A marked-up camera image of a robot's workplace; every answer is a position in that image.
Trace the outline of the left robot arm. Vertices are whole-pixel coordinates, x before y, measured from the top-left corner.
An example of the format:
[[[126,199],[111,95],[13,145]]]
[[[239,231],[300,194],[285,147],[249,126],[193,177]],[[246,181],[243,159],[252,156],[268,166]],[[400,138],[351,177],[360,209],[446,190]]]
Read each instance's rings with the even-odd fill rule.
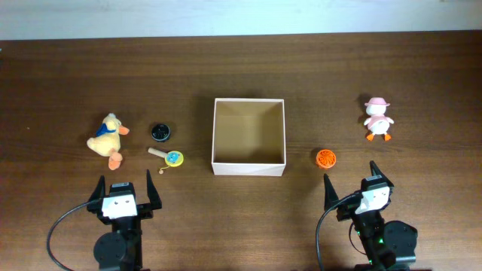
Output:
[[[99,178],[87,210],[111,226],[111,231],[100,236],[93,248],[100,270],[142,269],[142,221],[152,219],[154,211],[162,208],[150,172],[146,172],[146,189],[149,202],[138,204],[133,183],[117,183],[107,188],[105,177]]]

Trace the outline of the black round cap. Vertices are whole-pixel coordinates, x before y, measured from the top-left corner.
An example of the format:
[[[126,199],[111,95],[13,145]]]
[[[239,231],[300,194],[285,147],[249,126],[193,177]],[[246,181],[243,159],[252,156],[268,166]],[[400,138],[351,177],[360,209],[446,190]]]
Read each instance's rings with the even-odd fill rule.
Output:
[[[158,123],[151,129],[151,137],[156,142],[166,142],[171,136],[171,129],[165,123]]]

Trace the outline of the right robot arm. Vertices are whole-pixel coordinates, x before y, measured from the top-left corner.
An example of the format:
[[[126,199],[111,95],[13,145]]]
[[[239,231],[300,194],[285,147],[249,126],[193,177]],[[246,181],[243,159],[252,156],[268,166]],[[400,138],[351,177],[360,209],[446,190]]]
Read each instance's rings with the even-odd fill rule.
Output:
[[[323,175],[325,187],[324,213],[316,226],[316,256],[324,269],[320,250],[321,225],[335,211],[338,221],[351,220],[350,228],[357,232],[368,259],[367,264],[355,265],[355,270],[409,270],[416,262],[418,231],[403,221],[386,222],[381,211],[391,203],[394,184],[370,161],[371,176],[361,180],[361,188],[339,198],[328,175]]]

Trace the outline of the orange round ball toy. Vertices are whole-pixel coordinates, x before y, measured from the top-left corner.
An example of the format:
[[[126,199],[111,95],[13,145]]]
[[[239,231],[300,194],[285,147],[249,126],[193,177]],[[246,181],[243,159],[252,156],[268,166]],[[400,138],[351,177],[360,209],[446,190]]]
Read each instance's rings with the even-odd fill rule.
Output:
[[[316,155],[316,165],[320,169],[330,169],[337,162],[335,153],[329,149],[321,149]]]

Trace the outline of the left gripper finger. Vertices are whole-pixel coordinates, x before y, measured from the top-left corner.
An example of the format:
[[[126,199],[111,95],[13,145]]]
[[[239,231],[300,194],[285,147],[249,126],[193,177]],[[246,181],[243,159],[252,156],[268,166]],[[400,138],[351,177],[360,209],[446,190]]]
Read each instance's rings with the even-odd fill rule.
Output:
[[[105,176],[101,175],[99,177],[99,181],[96,185],[96,188],[92,192],[89,201],[90,202],[99,202],[101,199],[105,197]]]
[[[157,188],[154,186],[154,182],[152,181],[151,173],[147,169],[146,170],[146,187],[147,187],[147,195],[151,204],[152,208],[161,208],[162,201],[160,198],[159,193],[157,192]]]

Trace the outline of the pink hat duck figurine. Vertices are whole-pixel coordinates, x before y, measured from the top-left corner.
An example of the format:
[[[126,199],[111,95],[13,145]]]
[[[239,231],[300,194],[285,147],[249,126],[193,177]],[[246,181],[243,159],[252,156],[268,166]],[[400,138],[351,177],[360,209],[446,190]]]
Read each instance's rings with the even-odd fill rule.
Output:
[[[395,121],[385,115],[389,106],[390,104],[382,97],[372,97],[365,103],[368,118],[364,121],[364,126],[368,129],[368,141],[373,141],[375,136],[382,136],[386,142],[392,139],[388,130]]]

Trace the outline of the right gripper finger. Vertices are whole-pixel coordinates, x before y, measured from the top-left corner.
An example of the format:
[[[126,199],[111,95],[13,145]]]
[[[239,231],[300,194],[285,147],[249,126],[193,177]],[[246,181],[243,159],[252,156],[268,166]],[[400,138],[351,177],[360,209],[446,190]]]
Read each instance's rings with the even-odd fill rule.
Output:
[[[336,204],[339,203],[339,197],[331,183],[331,180],[328,174],[323,175],[324,187],[325,187],[325,201],[324,201],[324,210],[327,211]]]
[[[372,179],[386,179],[386,176],[382,173],[378,165],[373,160],[371,160],[369,164],[370,164]]]

